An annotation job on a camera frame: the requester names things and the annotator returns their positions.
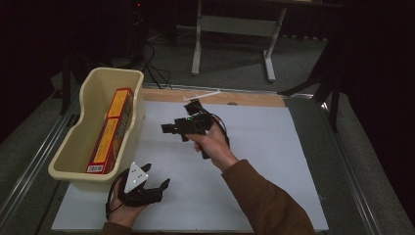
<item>brown sweater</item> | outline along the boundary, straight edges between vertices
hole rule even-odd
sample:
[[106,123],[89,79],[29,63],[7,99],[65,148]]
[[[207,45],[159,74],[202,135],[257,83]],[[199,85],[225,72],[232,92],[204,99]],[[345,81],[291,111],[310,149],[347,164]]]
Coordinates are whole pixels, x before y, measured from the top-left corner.
[[[283,189],[258,174],[247,160],[232,165],[222,177],[255,234],[315,234],[304,209]],[[106,222],[102,234],[127,235],[131,229]]]

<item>wooden edge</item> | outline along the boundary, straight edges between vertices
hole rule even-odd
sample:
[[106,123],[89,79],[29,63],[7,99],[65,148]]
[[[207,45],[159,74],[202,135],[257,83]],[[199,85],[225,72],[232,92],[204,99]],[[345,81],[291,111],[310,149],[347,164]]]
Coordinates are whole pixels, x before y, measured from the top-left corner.
[[[211,91],[201,90],[167,90],[143,88],[145,101],[161,101],[161,102],[183,102],[184,97],[191,98],[200,96]],[[241,106],[261,106],[285,108],[284,100],[276,94],[257,94],[242,92],[220,92],[218,94],[199,98],[202,104],[229,105],[236,104]]]

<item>beige plastic bin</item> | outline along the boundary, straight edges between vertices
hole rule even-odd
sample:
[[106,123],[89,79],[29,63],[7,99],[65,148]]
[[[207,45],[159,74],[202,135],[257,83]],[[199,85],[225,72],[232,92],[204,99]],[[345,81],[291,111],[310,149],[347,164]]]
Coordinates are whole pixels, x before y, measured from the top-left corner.
[[[144,75],[138,70],[97,68],[83,82],[80,94],[80,118],[69,130],[49,164],[49,173],[57,180],[70,181],[81,190],[106,189],[116,176],[130,167],[140,138],[144,110]],[[134,91],[131,122],[125,132],[114,169],[108,174],[85,173],[93,148],[115,91],[130,87]]]

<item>person's right hand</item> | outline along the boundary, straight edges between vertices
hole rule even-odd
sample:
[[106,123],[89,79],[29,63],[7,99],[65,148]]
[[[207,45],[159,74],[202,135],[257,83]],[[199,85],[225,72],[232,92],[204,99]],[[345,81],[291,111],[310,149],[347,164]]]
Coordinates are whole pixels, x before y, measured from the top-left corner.
[[195,150],[200,152],[203,149],[210,156],[213,164],[222,172],[238,162],[226,143],[222,130],[215,122],[207,135],[186,134],[185,136],[195,141]]

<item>orange box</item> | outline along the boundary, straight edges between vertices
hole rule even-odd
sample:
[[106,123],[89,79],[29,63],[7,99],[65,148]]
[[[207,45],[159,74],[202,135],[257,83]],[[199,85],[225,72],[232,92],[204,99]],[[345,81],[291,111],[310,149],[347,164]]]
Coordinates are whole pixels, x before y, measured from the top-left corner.
[[105,174],[113,170],[132,110],[130,88],[116,90],[103,127],[95,144],[86,173]]

